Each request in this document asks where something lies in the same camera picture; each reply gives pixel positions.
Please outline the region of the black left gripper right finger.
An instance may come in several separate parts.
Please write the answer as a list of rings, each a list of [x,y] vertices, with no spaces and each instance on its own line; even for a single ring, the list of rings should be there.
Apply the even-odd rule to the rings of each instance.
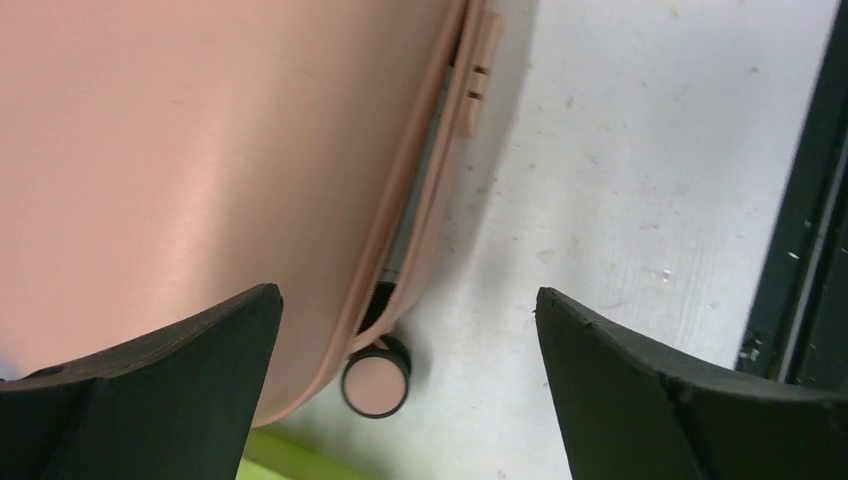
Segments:
[[[576,479],[843,479],[847,398],[723,368],[560,291],[535,324]]]

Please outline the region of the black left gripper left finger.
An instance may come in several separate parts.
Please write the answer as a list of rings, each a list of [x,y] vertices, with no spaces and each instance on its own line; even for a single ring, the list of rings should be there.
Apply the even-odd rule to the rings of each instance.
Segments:
[[[1,385],[5,479],[232,479],[283,312],[261,284]]]

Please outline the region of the green plastic tray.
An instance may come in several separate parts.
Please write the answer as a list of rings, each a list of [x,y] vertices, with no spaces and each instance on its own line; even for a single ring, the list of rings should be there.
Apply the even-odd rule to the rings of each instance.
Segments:
[[[365,480],[367,476],[278,436],[252,430],[237,480]]]

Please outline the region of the pink hard-shell suitcase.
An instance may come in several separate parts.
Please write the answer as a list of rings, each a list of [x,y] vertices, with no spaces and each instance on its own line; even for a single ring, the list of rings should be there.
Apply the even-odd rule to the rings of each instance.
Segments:
[[[501,33],[485,1],[5,1],[1,372],[277,285],[253,407],[417,300]]]

